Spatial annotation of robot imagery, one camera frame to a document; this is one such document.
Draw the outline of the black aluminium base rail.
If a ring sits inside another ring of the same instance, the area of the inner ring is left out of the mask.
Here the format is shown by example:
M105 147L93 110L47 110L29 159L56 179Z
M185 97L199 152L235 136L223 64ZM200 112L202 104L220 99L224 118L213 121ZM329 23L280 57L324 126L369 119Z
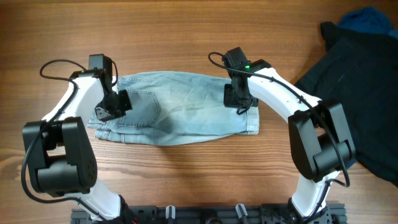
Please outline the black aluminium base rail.
M235 207L129 207L138 223L289 223L288 206L283 203L245 207L245 215ZM323 215L309 223L347 224L345 205L326 203ZM70 223L96 223L84 210L72 210Z

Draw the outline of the dark blue garment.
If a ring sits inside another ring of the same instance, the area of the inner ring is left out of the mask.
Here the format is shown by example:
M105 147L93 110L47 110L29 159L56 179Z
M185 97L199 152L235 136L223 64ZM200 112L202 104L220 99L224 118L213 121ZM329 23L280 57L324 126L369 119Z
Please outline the dark blue garment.
M337 26L367 34L384 34L397 39L397 29L391 20L374 7L364 7L344 15Z

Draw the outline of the light blue denim shorts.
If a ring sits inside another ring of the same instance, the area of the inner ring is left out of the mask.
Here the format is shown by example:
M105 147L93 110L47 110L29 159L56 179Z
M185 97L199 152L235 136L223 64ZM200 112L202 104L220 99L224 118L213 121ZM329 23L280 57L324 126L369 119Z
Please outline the light blue denim shorts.
M256 135L259 110L238 115L223 104L229 78L188 72L143 72L123 76L132 108L126 115L100 121L93 114L88 127L98 139L128 144L176 146L212 141L234 134Z

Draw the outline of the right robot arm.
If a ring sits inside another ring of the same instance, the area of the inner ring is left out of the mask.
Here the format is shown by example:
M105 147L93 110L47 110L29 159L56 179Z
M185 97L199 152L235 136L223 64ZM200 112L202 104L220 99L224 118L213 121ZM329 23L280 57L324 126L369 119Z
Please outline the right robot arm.
M231 79L224 87L225 107L241 115L263 101L289 126L290 153L300 173L297 188L285 205L262 205L262 220L346 223L345 206L326 202L332 184L349 187L347 168L356 152L342 105L299 90L265 60L248 60L239 47L221 60Z

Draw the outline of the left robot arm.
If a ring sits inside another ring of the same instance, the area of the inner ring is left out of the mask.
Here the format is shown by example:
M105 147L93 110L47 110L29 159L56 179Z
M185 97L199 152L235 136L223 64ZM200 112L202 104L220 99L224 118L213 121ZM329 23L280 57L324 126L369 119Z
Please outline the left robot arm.
M92 114L105 122L131 110L125 90L118 90L117 66L103 54L89 56L66 79L67 92L56 107L22 130L25 156L21 169L24 193L44 203L76 202L94 223L137 223L119 194L98 178L98 166L86 126Z

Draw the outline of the black garment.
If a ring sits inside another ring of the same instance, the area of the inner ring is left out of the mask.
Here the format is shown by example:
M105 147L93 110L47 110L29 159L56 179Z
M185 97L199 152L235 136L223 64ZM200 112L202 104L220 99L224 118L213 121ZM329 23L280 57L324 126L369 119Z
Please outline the black garment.
M295 86L343 105L356 159L397 184L397 39L322 22L322 57Z

